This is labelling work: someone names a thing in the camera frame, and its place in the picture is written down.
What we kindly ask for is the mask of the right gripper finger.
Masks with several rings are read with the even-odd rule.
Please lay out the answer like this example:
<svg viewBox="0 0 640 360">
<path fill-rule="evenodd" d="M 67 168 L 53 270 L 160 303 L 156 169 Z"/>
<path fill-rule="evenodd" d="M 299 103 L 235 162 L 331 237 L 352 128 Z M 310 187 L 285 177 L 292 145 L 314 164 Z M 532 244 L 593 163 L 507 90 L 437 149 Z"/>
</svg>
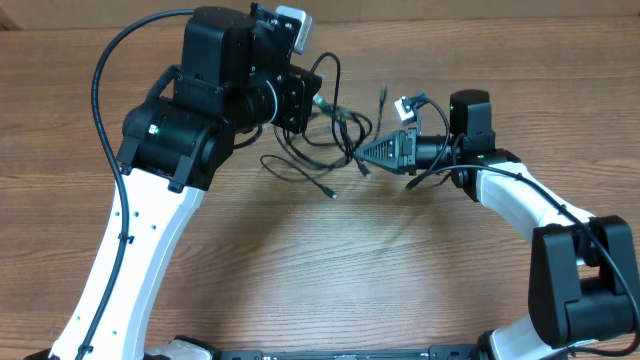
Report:
<svg viewBox="0 0 640 360">
<path fill-rule="evenodd" d="M 398 143 L 401 138 L 402 130 L 397 130 L 384 135 L 366 145 L 360 146 L 356 151 L 356 155 L 395 155 L 397 153 Z"/>
<path fill-rule="evenodd" d="M 391 153 L 359 148 L 355 152 L 355 157 L 360 161 L 367 162 L 388 172 L 399 173 L 398 159 Z"/>
</svg>

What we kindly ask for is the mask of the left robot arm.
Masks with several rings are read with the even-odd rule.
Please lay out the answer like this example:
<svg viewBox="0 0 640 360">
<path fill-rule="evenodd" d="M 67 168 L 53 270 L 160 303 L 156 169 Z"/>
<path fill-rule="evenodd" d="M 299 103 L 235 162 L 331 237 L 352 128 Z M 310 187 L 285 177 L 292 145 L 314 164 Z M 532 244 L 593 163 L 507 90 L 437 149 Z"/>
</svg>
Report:
<svg viewBox="0 0 640 360">
<path fill-rule="evenodd" d="M 236 136 L 264 125 L 300 133 L 319 76 L 292 64 L 313 20 L 288 6 L 242 13 L 209 6 L 186 13 L 182 58 L 126 116 L 107 228 L 73 315 L 43 359 L 215 359 L 178 336 L 147 346 L 146 332 L 176 244 Z"/>
</svg>

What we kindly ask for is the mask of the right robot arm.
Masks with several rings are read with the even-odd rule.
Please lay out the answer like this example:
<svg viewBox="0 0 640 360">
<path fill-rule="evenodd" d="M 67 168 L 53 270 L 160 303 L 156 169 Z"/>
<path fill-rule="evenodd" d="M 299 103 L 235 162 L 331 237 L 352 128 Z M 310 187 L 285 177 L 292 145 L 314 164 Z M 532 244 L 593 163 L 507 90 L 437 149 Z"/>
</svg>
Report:
<svg viewBox="0 0 640 360">
<path fill-rule="evenodd" d="M 430 359 L 569 359 L 579 353 L 623 357 L 639 347 L 639 271 L 631 228 L 554 194 L 513 153 L 496 145 L 490 95 L 455 92 L 439 112 L 442 136 L 421 132 L 426 94 L 394 106 L 407 129 L 358 148 L 355 156 L 395 174 L 409 188 L 442 173 L 494 211 L 531 247 L 528 312 L 482 334 L 474 345 L 433 345 Z"/>
</svg>

